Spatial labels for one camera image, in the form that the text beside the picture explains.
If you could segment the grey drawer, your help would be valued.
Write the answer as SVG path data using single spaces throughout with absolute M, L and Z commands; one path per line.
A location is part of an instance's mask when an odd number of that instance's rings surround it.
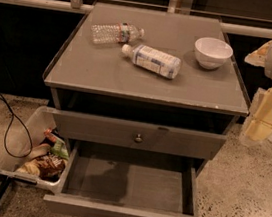
M 226 136 L 64 110 L 53 117 L 64 138 L 211 160 Z
M 78 217 L 199 217 L 190 158 L 76 142 L 51 211 Z

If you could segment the grey wooden drawer cabinet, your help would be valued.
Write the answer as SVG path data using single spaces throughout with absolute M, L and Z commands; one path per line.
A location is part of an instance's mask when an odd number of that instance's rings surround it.
M 133 65 L 118 44 L 91 41 L 92 25 L 125 21 L 145 30 L 144 44 L 182 60 L 175 79 Z M 214 19 L 98 3 L 54 57 L 44 82 L 57 110 L 225 135 L 248 113 L 243 81 L 233 61 L 204 70 L 194 55 L 197 39 L 225 37 L 220 25 Z

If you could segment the grey top drawer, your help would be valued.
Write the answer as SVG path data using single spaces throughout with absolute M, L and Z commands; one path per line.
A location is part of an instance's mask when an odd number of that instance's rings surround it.
M 64 138 L 211 160 L 226 136 L 64 110 L 53 117 Z

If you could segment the white ceramic bowl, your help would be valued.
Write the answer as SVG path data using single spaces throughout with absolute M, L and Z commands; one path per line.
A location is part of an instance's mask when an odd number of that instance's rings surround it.
M 213 37 L 197 39 L 194 47 L 196 60 L 204 69 L 221 67 L 233 54 L 233 49 L 227 42 Z

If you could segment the white labelled plastic bottle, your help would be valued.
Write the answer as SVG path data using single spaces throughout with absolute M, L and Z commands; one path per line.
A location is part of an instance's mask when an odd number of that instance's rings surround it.
M 121 48 L 123 54 L 129 57 L 134 65 L 159 74 L 169 80 L 174 79 L 180 71 L 182 62 L 179 58 L 164 53 L 147 45 L 124 45 Z

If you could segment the clear crushed water bottle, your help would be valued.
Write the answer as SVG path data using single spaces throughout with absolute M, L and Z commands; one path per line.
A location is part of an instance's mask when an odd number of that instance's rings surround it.
M 129 43 L 142 38 L 145 31 L 133 24 L 95 24 L 91 26 L 92 41 L 98 44 Z

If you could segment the clear plastic storage bin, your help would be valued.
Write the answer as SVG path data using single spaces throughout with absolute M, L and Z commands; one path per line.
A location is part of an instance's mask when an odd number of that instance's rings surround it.
M 36 148 L 44 141 L 46 129 L 55 128 L 61 131 L 59 124 L 61 116 L 62 112 L 55 108 L 40 106 L 21 129 L 12 131 L 11 136 L 6 139 L 5 151 L 0 155 L 0 174 L 35 184 L 38 188 L 50 190 L 53 193 L 61 191 L 72 162 L 67 163 L 59 176 L 53 179 L 41 178 L 38 174 L 19 172 L 25 163 L 40 156 Z

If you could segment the snack packets in bin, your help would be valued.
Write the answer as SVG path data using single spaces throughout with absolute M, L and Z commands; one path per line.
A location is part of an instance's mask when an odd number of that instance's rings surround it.
M 56 128 L 44 131 L 44 140 L 32 149 L 17 172 L 31 174 L 45 181 L 57 181 L 69 160 L 66 142 Z

